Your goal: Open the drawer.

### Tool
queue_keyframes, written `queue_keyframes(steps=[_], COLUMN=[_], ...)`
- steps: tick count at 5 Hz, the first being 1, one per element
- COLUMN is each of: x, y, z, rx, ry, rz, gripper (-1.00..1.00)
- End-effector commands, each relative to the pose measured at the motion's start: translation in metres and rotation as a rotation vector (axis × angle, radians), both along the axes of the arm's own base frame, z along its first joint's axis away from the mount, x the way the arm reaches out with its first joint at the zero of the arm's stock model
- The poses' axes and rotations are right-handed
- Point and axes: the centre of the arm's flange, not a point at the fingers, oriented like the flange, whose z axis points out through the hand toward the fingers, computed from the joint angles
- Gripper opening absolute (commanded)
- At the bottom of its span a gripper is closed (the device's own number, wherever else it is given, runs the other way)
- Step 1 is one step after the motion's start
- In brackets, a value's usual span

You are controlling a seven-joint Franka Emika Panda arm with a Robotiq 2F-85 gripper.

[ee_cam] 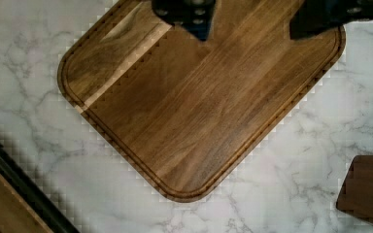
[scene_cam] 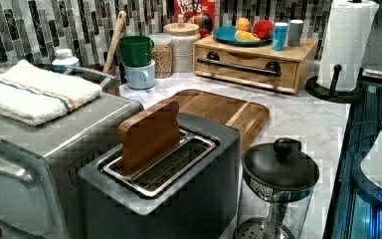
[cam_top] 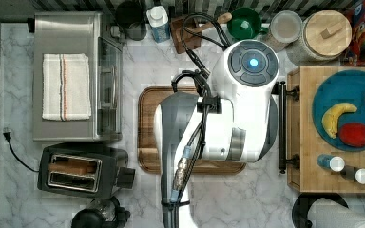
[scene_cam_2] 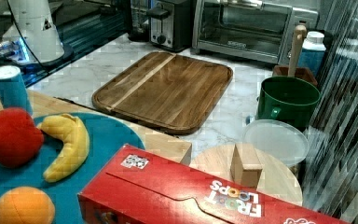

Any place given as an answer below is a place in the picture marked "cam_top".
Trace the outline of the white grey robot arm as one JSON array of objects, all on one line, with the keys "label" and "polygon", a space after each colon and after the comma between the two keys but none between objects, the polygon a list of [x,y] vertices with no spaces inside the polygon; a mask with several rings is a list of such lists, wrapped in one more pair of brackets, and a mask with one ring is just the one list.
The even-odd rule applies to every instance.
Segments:
[{"label": "white grey robot arm", "polygon": [[188,183],[198,160],[257,162],[278,131],[272,97],[277,54],[257,40],[224,51],[209,76],[184,70],[158,104],[154,135],[161,162],[164,228],[196,228]]}]

